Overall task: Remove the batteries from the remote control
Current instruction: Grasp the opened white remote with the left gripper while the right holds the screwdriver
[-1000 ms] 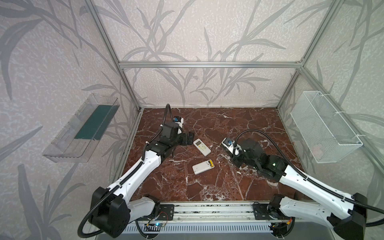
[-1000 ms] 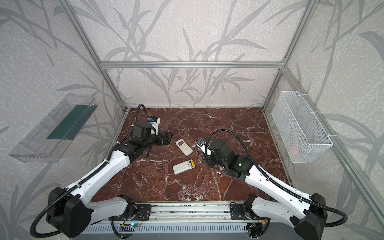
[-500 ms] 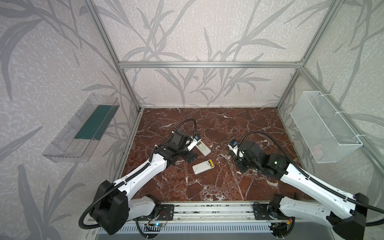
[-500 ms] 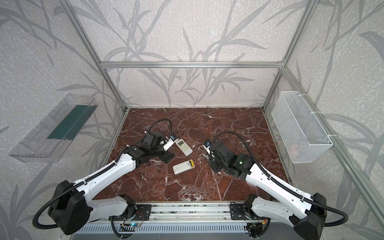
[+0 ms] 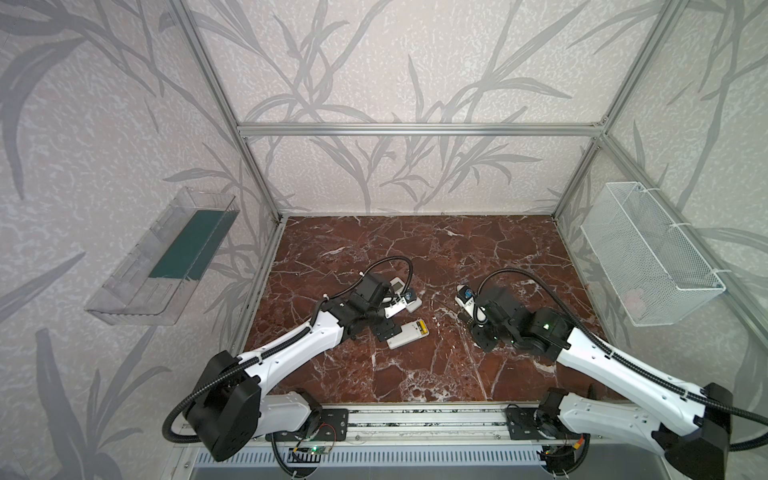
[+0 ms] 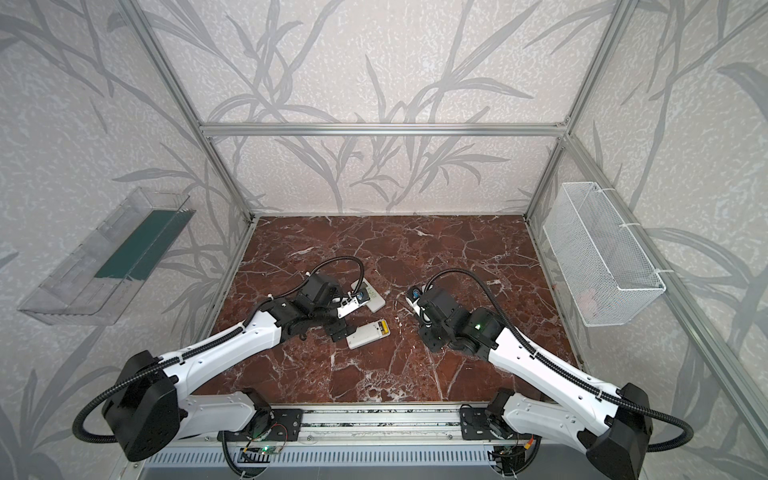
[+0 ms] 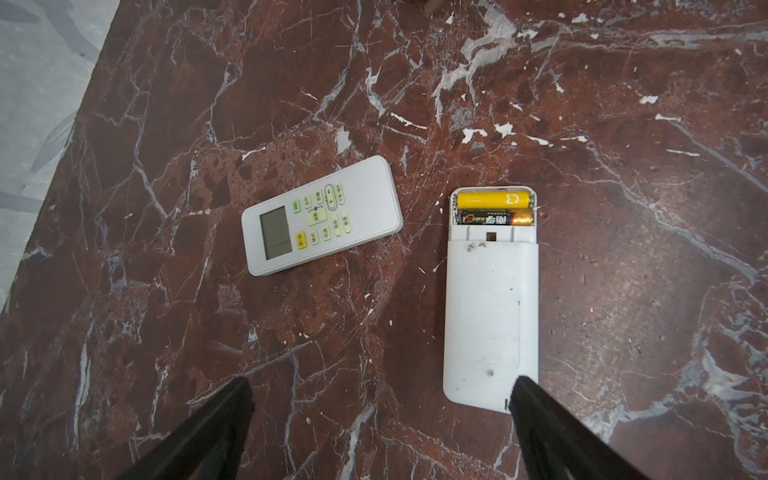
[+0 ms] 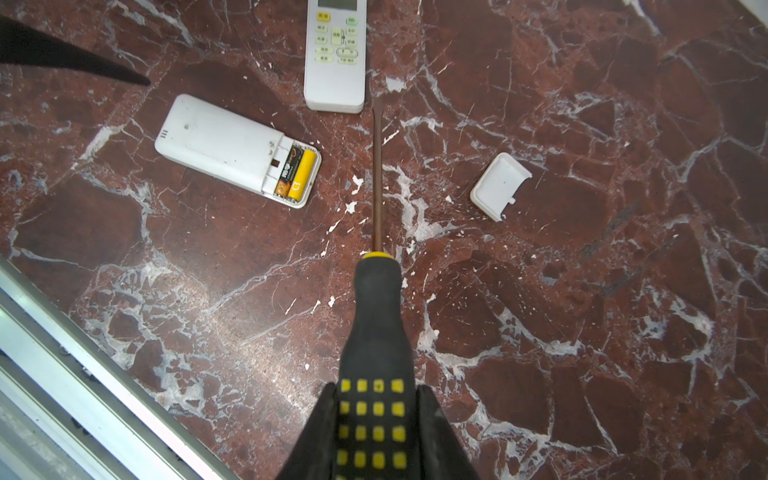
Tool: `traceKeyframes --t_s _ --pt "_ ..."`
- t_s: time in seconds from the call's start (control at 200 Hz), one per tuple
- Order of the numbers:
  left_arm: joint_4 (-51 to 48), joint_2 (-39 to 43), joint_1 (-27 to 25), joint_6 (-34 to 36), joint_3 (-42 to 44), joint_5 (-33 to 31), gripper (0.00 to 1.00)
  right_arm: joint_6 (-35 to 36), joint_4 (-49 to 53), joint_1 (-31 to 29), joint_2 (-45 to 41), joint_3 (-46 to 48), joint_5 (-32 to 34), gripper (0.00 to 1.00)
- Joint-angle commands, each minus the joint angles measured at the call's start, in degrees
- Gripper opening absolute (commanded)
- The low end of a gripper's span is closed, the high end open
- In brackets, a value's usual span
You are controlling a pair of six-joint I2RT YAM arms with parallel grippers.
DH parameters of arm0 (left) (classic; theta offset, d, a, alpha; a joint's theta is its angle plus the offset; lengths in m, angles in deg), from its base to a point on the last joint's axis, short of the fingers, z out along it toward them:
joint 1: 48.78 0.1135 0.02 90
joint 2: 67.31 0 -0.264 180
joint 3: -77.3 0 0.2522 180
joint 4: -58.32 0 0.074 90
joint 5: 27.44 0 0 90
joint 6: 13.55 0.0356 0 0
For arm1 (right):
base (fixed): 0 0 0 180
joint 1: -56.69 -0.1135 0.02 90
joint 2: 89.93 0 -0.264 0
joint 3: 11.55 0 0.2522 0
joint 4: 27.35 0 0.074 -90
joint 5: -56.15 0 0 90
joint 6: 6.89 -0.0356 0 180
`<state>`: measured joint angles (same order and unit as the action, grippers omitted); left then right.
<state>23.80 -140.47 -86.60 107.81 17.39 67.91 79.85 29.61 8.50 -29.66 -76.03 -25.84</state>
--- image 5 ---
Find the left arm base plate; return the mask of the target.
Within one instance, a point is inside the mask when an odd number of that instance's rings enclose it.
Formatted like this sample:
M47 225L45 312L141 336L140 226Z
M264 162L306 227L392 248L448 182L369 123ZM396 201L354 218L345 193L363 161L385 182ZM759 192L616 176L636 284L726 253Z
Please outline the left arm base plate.
M266 439L275 439L278 442L344 441L349 427L349 416L350 411L345 408L324 408L320 413L311 413L298 430L270 433L266 435Z

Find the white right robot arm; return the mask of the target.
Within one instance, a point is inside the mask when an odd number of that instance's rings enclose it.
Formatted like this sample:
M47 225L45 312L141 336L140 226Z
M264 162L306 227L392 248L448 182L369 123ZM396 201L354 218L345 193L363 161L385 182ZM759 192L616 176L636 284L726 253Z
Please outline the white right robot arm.
M475 294L458 288L456 302L475 344L484 352L502 345L541 355L579 371L624 397L622 403L551 388L530 414L507 413L510 433L544 438L602 436L662 456L690 479L722 479L730 451L728 414L687 398L698 386L666 375L591 339L563 312L530 311L508 290Z

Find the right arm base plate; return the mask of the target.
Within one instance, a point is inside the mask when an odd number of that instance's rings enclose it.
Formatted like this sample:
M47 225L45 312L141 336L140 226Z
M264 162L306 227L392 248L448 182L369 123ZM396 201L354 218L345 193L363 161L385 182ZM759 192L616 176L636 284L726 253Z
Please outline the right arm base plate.
M576 442L590 437L568 430L558 418L540 413L537 406L508 404L504 417L511 440Z

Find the white remote control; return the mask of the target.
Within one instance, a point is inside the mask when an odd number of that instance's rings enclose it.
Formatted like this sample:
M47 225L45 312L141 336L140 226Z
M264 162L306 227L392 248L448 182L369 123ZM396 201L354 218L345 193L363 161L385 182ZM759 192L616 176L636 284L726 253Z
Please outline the white remote control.
M405 345L413 343L417 340L425 338L429 335L429 330L426 323L419 319L413 322L404 324L401 327L401 332L387 340L387 345L391 350L401 348Z

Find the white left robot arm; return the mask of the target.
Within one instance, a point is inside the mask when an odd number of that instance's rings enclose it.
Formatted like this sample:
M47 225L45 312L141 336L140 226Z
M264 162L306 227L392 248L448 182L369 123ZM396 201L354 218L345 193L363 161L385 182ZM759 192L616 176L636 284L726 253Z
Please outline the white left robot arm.
M409 284L368 273L349 292L324 298L310 318L278 339L233 356L212 357L193 391L168 415L163 436L202 443L224 461L253 438L277 432L308 434L319 427L320 404L304 391L273 389L314 357L369 329L381 341L401 331L394 316L417 301Z

